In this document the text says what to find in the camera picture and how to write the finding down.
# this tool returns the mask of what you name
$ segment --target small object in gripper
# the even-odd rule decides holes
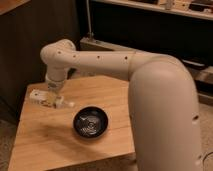
[[[30,100],[42,106],[59,108],[64,101],[64,97],[54,92],[34,89],[30,93]]]

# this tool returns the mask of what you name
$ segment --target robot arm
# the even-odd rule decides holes
[[[79,52],[68,40],[44,47],[46,80],[59,91],[70,67],[128,80],[129,113],[140,171],[202,171],[198,100],[193,79],[168,55]]]

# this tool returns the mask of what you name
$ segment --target wooden tabletop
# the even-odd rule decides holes
[[[29,100],[27,89],[9,171],[41,171],[77,165],[134,152],[128,114],[128,82],[95,76],[68,80],[61,94],[74,107],[53,109]],[[97,106],[108,115],[106,132],[95,139],[79,137],[72,122],[84,107]]]

